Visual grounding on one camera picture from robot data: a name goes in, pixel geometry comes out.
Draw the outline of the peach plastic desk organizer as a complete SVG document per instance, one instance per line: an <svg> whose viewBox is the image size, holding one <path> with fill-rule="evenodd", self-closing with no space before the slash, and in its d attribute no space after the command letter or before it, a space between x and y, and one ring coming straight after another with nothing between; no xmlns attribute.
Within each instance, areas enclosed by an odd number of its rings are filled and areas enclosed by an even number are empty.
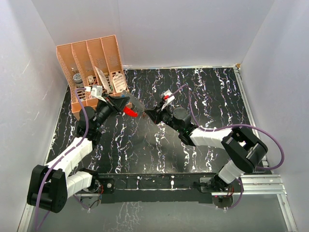
<svg viewBox="0 0 309 232"><path fill-rule="evenodd" d="M80 73L84 87L93 85L103 86L95 67L102 70L109 78L112 96L120 96L116 93L112 84L112 73L121 72L124 76L120 50L115 35L100 37L80 42L58 45L56 47L57 59L70 87L71 111L76 119L79 119L79 112L82 109L75 95L77 89L73 75ZM92 75L94 83L89 84L87 77Z"/></svg>

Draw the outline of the round metal tin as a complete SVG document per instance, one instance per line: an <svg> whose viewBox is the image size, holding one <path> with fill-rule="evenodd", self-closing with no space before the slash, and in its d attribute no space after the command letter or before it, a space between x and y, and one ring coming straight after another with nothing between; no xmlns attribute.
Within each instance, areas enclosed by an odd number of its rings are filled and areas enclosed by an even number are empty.
<svg viewBox="0 0 309 232"><path fill-rule="evenodd" d="M74 83L75 83L77 88L83 88L84 87L83 80L82 80L80 73L74 74L73 80L74 80Z"/></svg>

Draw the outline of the small white box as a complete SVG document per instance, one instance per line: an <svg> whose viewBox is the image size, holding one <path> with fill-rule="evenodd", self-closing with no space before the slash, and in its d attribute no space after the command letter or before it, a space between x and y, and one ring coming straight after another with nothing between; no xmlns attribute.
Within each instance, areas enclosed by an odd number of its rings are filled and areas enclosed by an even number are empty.
<svg viewBox="0 0 309 232"><path fill-rule="evenodd" d="M90 85L92 85L92 84L94 83L94 78L93 78L92 75L89 75L89 76L87 77L87 79L88 79L88 82L89 82Z"/></svg>

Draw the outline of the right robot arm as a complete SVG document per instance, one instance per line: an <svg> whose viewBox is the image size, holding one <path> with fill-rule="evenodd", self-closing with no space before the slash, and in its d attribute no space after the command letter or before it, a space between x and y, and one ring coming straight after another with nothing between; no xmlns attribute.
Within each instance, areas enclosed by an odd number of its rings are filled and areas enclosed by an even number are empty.
<svg viewBox="0 0 309 232"><path fill-rule="evenodd" d="M178 107L173 111L158 106L146 109L144 113L155 123L165 123L179 133L185 145L212 146L227 152L230 160L207 182L194 182L200 191L228 191L233 181L243 174L251 174L268 152L267 146L254 133L244 127L205 131L191 122L186 109Z"/></svg>

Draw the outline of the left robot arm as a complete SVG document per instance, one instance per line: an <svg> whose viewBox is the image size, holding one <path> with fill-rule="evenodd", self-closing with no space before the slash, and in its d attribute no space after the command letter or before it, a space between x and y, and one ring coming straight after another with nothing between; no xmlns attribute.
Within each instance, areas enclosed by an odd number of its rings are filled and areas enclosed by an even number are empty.
<svg viewBox="0 0 309 232"><path fill-rule="evenodd" d="M104 95L99 98L96 108L82 106L72 143L54 160L32 170L27 204L58 213L75 193L83 189L94 193L99 189L97 172L88 169L81 169L76 174L71 172L99 144L101 125L110 116L125 112L128 102L126 96Z"/></svg>

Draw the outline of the white packaged card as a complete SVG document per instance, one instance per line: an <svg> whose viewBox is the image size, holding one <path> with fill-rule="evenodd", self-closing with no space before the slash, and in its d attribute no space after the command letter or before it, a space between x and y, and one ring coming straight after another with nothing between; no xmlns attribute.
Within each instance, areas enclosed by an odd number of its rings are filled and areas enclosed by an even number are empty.
<svg viewBox="0 0 309 232"><path fill-rule="evenodd" d="M99 79L101 80L101 83L104 87L104 89L107 91L107 93L111 93L111 87L110 87L110 82L109 82L109 78L105 76L104 72L102 70L100 70L99 68L95 67Z"/></svg>

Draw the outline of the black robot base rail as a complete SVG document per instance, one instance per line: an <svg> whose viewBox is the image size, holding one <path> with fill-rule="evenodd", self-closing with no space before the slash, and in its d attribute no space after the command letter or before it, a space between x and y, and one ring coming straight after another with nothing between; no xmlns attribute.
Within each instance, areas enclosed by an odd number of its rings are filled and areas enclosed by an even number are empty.
<svg viewBox="0 0 309 232"><path fill-rule="evenodd" d="M124 202L198 202L230 207L233 198L243 193L238 180L215 185L214 173L177 174L99 174L98 186L81 190L81 199L95 198L100 203Z"/></svg>

